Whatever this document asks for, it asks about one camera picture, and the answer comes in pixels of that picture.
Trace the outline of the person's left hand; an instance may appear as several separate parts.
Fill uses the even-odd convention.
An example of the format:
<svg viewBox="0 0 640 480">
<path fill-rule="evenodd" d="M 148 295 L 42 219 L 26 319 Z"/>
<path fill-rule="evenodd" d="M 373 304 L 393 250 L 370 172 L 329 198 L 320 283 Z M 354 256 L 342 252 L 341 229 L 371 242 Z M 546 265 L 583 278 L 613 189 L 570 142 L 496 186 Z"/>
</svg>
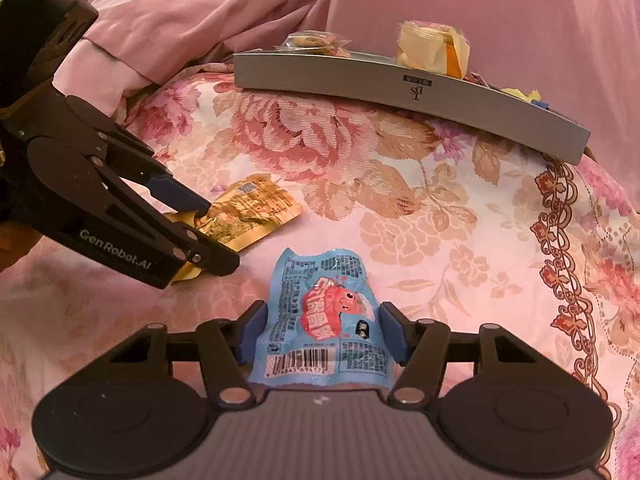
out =
<svg viewBox="0 0 640 480">
<path fill-rule="evenodd" d="M 0 272 L 14 266 L 41 240 L 41 234 L 31 226 L 16 221 L 0 224 Z"/>
</svg>

